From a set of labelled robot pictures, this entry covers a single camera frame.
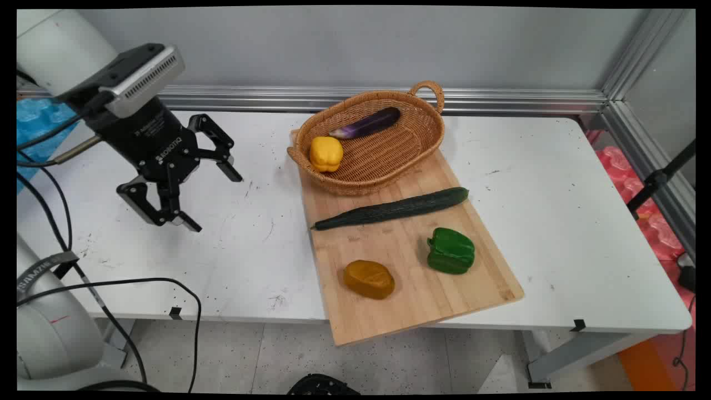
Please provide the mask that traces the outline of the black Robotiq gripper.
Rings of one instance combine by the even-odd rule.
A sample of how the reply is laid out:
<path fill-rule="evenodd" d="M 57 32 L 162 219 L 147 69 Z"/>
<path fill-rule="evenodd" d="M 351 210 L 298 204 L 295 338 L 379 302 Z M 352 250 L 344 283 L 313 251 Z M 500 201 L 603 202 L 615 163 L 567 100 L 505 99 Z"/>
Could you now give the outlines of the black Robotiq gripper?
<path fill-rule="evenodd" d="M 115 117 L 109 111 L 89 118 L 89 128 L 136 168 L 141 176 L 121 184 L 116 193 L 146 222 L 155 226 L 166 223 L 183 225 L 189 231 L 202 227 L 181 209 L 179 184 L 199 165 L 210 159 L 231 182 L 243 178 L 233 167 L 231 149 L 234 141 L 207 114 L 189 119 L 188 129 L 161 102 L 147 102 L 130 117 Z M 195 133 L 203 133 L 215 149 L 197 148 Z M 160 207 L 147 198 L 149 182 L 156 183 Z"/>

